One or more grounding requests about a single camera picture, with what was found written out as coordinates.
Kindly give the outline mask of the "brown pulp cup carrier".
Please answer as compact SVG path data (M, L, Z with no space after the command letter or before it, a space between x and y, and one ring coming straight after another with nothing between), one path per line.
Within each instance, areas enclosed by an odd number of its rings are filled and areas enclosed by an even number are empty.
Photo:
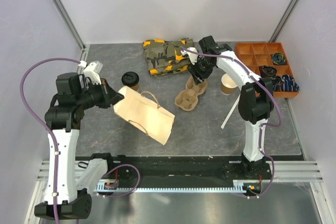
M195 84L193 77L189 77L185 89L176 96L175 105L184 111L193 110L198 103L198 96L205 92L207 86L207 81Z

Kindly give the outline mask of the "black plastic cup lid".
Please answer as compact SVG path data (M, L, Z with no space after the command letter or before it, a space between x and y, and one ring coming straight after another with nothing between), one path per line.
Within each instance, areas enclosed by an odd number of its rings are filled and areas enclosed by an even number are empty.
M129 86L130 84L139 82L140 78L136 72L128 71L124 73L121 77L122 84L124 86Z

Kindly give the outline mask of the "brown paper coffee cup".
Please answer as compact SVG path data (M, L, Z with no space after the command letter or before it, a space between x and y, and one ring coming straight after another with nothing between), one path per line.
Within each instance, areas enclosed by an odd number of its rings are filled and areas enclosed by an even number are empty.
M131 88L132 90L138 92L138 90L139 90L139 82L130 84L129 88Z

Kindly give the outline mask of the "brown paper bag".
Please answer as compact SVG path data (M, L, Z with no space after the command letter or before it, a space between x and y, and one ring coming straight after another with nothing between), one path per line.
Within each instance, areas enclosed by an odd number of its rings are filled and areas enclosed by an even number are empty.
M124 86L119 93L124 99L113 106L115 114L165 145L171 135L175 115L162 107L151 92L138 93Z

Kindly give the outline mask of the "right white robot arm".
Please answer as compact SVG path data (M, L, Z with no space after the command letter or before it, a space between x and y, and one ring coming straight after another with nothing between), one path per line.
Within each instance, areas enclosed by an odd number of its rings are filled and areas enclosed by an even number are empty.
M194 47L181 48L181 53L191 62L188 71L194 82L203 83L217 67L228 74L240 90L238 112L245 121L246 132L240 172L245 178L254 178L265 163L265 128L275 101L272 81L250 70L228 44L219 45L212 36L202 38L198 44L201 52Z

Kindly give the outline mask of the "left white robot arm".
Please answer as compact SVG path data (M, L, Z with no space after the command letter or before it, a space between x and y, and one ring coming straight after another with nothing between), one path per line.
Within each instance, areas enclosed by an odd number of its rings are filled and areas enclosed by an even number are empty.
M70 72L57 77L54 95L45 122L50 158L48 186L42 203L34 215L49 220L86 219L91 212L92 194L103 178L115 173L113 158L108 153L92 154L87 168L75 177L76 146L85 110L97 106L108 109L124 96L113 90L105 79L99 84L82 84L84 77Z

